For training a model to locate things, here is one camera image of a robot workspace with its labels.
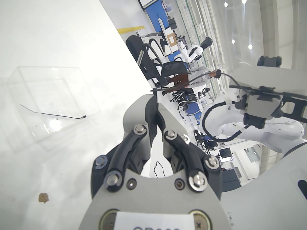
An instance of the white humanoid robot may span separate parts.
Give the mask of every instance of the white humanoid robot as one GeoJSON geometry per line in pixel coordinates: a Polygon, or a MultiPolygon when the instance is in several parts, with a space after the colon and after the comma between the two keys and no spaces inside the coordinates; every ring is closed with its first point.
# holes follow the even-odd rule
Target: white humanoid robot
{"type": "Polygon", "coordinates": [[[199,45],[192,45],[188,50],[182,41],[179,41],[177,46],[180,51],[180,54],[174,57],[174,60],[181,58],[182,61],[186,63],[190,63],[192,60],[198,60],[201,58],[201,55],[207,47],[212,45],[212,39],[206,37],[205,40],[199,45]]]}

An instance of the white label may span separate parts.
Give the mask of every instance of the white label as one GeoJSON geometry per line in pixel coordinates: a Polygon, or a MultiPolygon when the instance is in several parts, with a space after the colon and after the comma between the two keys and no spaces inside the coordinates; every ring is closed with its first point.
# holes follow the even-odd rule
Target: white label
{"type": "Polygon", "coordinates": [[[118,212],[114,230],[191,230],[194,217],[188,214],[118,212]]]}
{"type": "Polygon", "coordinates": [[[171,42],[171,44],[175,42],[173,36],[170,36],[170,42],[171,42]]]}

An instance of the person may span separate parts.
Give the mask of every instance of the person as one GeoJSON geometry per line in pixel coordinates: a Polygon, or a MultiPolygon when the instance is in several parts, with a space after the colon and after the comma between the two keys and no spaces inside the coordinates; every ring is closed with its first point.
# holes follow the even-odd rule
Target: person
{"type": "Polygon", "coordinates": [[[190,68],[191,74],[178,74],[174,77],[169,79],[169,82],[174,83],[174,87],[170,87],[167,91],[163,91],[162,95],[165,95],[166,93],[170,93],[173,91],[178,90],[178,86],[182,86],[179,89],[182,88],[195,88],[202,86],[210,81],[211,78],[220,78],[221,77],[221,70],[217,69],[212,72],[210,72],[209,68],[207,67],[198,67],[198,68],[190,68]]]}

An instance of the white table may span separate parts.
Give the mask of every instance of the white table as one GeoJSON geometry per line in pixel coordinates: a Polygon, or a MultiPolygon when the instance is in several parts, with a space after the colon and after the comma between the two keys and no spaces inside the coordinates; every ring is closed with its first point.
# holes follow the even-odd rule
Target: white table
{"type": "Polygon", "coordinates": [[[126,109],[151,87],[99,0],[1,1],[0,77],[16,66],[80,67],[101,109],[36,142],[0,85],[1,226],[78,229],[93,160],[122,141],[126,109]]]}

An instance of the black cable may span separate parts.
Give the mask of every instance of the black cable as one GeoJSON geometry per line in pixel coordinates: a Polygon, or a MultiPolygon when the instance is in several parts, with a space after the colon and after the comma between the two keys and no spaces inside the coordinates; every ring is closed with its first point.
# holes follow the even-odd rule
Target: black cable
{"type": "Polygon", "coordinates": [[[163,166],[161,165],[161,163],[160,163],[159,161],[156,162],[156,165],[155,165],[155,167],[154,167],[154,169],[153,169],[153,170],[154,170],[154,173],[156,174],[156,177],[158,178],[157,173],[156,173],[156,171],[155,171],[155,168],[157,167],[157,164],[158,164],[158,163],[159,163],[160,166],[162,167],[163,175],[164,175],[164,177],[165,177],[164,168],[163,168],[163,166]]]}
{"type": "Polygon", "coordinates": [[[139,27],[137,28],[137,33],[136,33],[136,35],[140,36],[138,33],[140,32],[141,29],[142,29],[141,26],[139,26],[139,27]]]}
{"type": "MultiPolygon", "coordinates": [[[[208,75],[210,74],[211,72],[208,72],[208,73],[205,73],[205,74],[202,74],[196,78],[194,78],[193,80],[191,81],[188,81],[186,82],[185,84],[183,85],[180,85],[180,86],[175,86],[174,87],[174,90],[178,90],[178,89],[181,89],[183,88],[184,86],[187,86],[189,85],[192,81],[195,81],[196,79],[200,78],[200,77],[203,77],[204,75],[208,75]]],[[[307,96],[304,96],[304,95],[300,95],[300,94],[296,94],[296,93],[288,93],[288,92],[275,92],[275,91],[272,91],[272,89],[266,89],[265,87],[262,87],[262,89],[253,89],[251,87],[246,87],[246,86],[241,86],[231,75],[229,74],[226,74],[226,73],[221,73],[222,75],[226,75],[228,76],[237,86],[229,86],[230,88],[236,88],[236,89],[241,89],[243,90],[244,92],[246,93],[250,93],[250,91],[261,91],[263,93],[268,93],[268,94],[274,94],[274,95],[283,95],[283,96],[290,96],[290,97],[295,97],[295,98],[300,98],[300,99],[307,99],[307,96]]]]}
{"type": "MultiPolygon", "coordinates": [[[[24,105],[20,104],[22,107],[26,108],[27,110],[35,113],[35,114],[38,114],[37,111],[33,111],[27,107],[25,107],[24,105]]],[[[44,114],[44,115],[50,115],[50,116],[59,116],[59,117],[67,117],[67,118],[74,118],[74,119],[82,119],[82,118],[86,118],[86,115],[82,116],[82,117],[72,117],[72,116],[62,116],[62,115],[56,115],[56,114],[49,114],[49,113],[43,113],[43,112],[40,112],[40,114],[44,114]]]]}
{"type": "Polygon", "coordinates": [[[227,138],[227,139],[218,139],[218,138],[214,138],[214,137],[208,132],[208,130],[206,129],[206,127],[205,127],[205,120],[206,120],[206,118],[208,117],[209,113],[210,113],[213,109],[215,109],[215,108],[217,108],[217,107],[220,107],[220,106],[224,106],[224,105],[226,105],[226,102],[217,103],[217,104],[215,104],[214,106],[210,107],[210,108],[206,111],[206,113],[205,113],[205,115],[204,115],[204,117],[203,117],[203,121],[202,121],[202,127],[203,127],[203,129],[204,129],[206,135],[209,136],[209,137],[211,137],[211,139],[214,140],[214,141],[216,141],[216,142],[228,142],[228,141],[231,141],[231,140],[235,139],[236,137],[238,137],[238,136],[242,133],[241,131],[237,131],[234,135],[230,136],[230,137],[227,138]]]}

